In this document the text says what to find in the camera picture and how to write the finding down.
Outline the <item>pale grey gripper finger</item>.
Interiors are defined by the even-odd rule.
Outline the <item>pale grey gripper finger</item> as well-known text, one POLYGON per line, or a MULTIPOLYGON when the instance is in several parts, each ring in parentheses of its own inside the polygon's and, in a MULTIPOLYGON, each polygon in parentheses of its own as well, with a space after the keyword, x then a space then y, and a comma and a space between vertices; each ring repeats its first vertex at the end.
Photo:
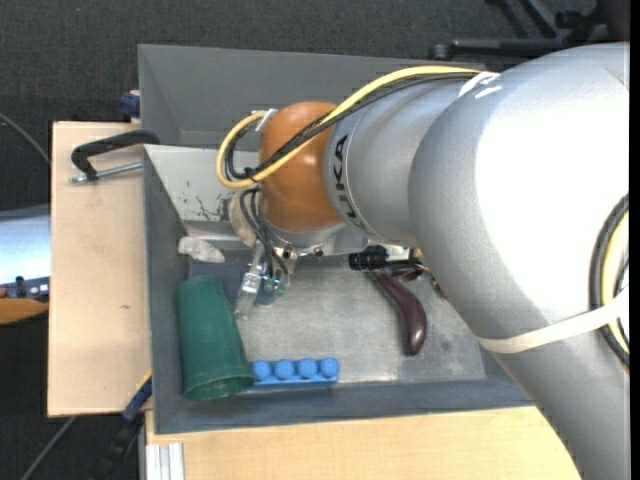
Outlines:
POLYGON ((238 320, 247 320, 260 288, 260 276, 247 272, 240 285, 234 303, 234 316, 238 320))

